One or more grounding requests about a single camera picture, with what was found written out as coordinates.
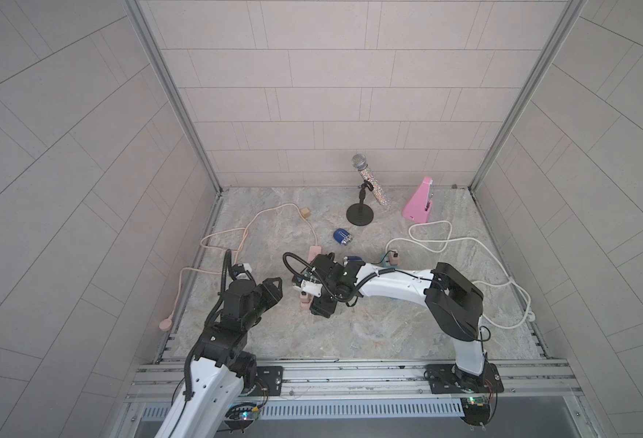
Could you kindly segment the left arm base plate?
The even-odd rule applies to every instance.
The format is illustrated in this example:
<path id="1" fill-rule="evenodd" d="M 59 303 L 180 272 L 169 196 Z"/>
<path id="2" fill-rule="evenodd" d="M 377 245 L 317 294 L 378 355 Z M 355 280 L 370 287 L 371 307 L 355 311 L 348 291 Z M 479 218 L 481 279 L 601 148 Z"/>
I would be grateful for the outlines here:
<path id="1" fill-rule="evenodd" d="M 247 370 L 243 375 L 242 397 L 280 396 L 284 368 L 263 366 Z"/>

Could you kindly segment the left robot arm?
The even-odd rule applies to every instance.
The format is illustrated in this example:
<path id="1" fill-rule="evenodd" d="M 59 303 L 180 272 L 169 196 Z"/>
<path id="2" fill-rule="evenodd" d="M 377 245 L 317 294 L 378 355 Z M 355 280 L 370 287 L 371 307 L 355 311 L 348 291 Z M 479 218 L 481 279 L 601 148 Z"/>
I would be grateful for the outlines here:
<path id="1" fill-rule="evenodd" d="M 257 283 L 226 250 L 217 302 L 185 358 L 183 383 L 158 437 L 242 433 L 259 419 L 270 390 L 257 377 L 257 357 L 244 348 L 248 332 L 283 298 L 281 286 L 279 277 Z M 261 390 L 263 401 L 237 401 L 255 389 Z"/>

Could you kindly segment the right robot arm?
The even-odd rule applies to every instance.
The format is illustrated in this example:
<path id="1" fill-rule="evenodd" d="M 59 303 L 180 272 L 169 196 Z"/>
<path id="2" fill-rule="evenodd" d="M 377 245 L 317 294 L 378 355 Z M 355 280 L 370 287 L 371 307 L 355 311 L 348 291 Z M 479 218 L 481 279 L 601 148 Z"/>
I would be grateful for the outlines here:
<path id="1" fill-rule="evenodd" d="M 452 339 L 456 354 L 451 366 L 425 367 L 431 391 L 492 396 L 504 392 L 498 369 L 484 350 L 484 294 L 453 266 L 439 263 L 433 269 L 406 271 L 359 258 L 341 264 L 332 254 L 316 255 L 292 282 L 311 296 L 310 312 L 327 319 L 338 304 L 350 306 L 361 297 L 388 297 L 426 308 L 441 332 Z"/>

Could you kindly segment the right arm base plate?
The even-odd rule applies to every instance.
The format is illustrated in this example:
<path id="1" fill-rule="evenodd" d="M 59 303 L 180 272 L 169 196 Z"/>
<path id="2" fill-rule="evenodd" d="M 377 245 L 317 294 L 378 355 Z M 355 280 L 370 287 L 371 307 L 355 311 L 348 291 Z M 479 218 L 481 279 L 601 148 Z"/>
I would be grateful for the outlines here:
<path id="1" fill-rule="evenodd" d="M 484 361 L 482 374 L 476 376 L 460 370 L 456 364 L 429 364 L 424 377 L 432 394 L 494 394 L 504 392 L 497 366 Z"/>

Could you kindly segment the pink power strip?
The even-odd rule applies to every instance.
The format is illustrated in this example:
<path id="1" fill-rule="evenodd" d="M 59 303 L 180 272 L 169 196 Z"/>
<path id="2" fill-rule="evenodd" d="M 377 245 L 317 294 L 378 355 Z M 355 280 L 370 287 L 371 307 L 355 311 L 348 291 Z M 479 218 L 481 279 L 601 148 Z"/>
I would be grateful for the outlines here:
<path id="1" fill-rule="evenodd" d="M 322 250 L 321 246 L 312 246 L 310 248 L 310 250 L 309 250 L 309 253 L 308 253 L 307 263 L 311 264 L 311 262 L 314 260 L 314 258 L 321 254 L 321 250 Z M 305 273 L 305 276 L 306 276 L 305 279 L 315 281 L 315 282 L 319 283 L 319 281 L 317 281 L 315 279 L 314 275 L 312 275 L 312 273 L 310 273 L 310 270 L 308 268 L 305 269 L 304 273 Z M 301 297 L 301 308 L 303 310 L 310 310 L 310 304 L 311 304 L 311 301 L 314 298 L 314 296 L 307 295 L 307 294 L 304 294 L 304 293 L 301 293 L 301 292 L 299 292 L 299 296 Z"/>

